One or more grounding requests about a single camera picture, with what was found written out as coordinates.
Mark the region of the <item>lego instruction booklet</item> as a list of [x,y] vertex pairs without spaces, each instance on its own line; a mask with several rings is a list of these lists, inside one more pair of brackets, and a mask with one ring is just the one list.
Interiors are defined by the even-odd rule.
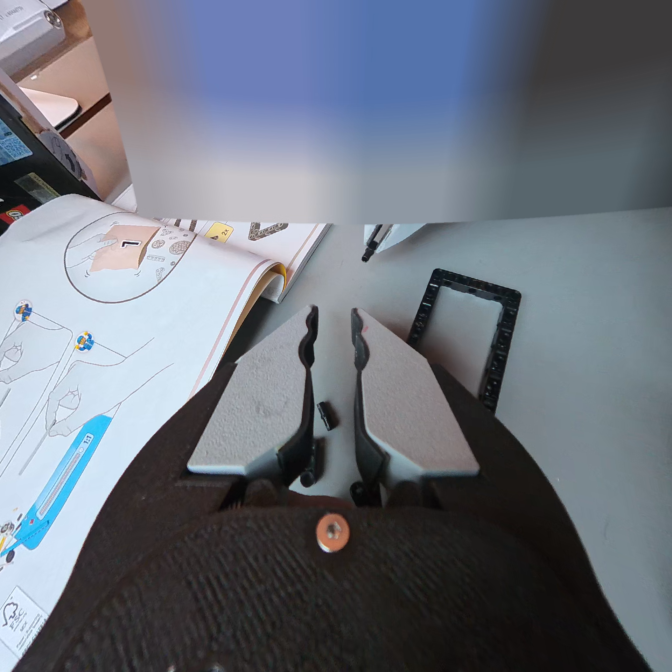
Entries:
[[146,219],[76,195],[1,214],[2,671],[127,466],[328,228]]

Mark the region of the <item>white flat tray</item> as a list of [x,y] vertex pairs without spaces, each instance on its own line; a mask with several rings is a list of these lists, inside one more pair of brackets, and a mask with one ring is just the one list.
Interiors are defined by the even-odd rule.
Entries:
[[81,105],[74,98],[23,87],[20,90],[57,131],[61,131],[82,112]]

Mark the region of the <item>black rectangular lego frame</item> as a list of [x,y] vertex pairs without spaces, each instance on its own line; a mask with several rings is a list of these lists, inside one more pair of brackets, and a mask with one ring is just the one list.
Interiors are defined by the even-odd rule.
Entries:
[[435,268],[432,271],[406,340],[407,344],[415,350],[421,344],[442,288],[469,294],[500,305],[497,325],[477,395],[483,406],[492,414],[495,414],[522,299],[521,294],[512,288]]

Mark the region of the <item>black lego set box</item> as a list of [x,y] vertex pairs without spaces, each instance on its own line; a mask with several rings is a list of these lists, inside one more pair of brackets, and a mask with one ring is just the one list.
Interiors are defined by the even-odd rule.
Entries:
[[101,200],[86,163],[1,71],[1,234],[17,219],[69,194]]

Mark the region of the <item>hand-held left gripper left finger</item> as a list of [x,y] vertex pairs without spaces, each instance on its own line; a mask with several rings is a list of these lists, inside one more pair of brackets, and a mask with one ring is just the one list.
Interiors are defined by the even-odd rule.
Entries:
[[307,469],[318,315],[316,306],[302,308],[236,361],[189,458],[189,472],[290,486]]

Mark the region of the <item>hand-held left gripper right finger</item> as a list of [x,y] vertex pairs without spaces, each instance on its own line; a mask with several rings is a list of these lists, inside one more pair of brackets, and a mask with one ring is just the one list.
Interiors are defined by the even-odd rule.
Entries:
[[428,361],[361,308],[351,310],[351,339],[355,455],[365,490],[478,475],[480,466]]

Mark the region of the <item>white electronic device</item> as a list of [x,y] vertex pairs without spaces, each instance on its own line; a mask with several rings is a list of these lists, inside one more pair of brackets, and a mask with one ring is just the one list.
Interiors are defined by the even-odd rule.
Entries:
[[1,59],[20,53],[41,55],[65,33],[55,9],[64,1],[1,1]]

